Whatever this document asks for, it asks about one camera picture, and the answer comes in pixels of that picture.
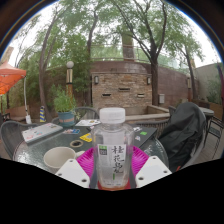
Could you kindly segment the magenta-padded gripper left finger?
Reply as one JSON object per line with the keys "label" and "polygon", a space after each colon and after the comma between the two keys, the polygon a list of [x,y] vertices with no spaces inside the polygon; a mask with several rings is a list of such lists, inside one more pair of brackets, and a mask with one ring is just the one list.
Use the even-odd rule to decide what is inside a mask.
{"label": "magenta-padded gripper left finger", "polygon": [[56,172],[56,176],[78,186],[95,189],[97,185],[97,174],[94,165],[93,149],[88,149],[77,159],[68,159]]}

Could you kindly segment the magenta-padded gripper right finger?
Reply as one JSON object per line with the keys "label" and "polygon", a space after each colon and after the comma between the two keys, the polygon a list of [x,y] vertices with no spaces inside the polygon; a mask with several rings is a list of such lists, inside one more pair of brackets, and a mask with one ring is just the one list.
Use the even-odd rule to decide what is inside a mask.
{"label": "magenta-padded gripper right finger", "polygon": [[148,156],[137,147],[133,148],[131,169],[137,188],[171,174],[169,168],[157,156]]}

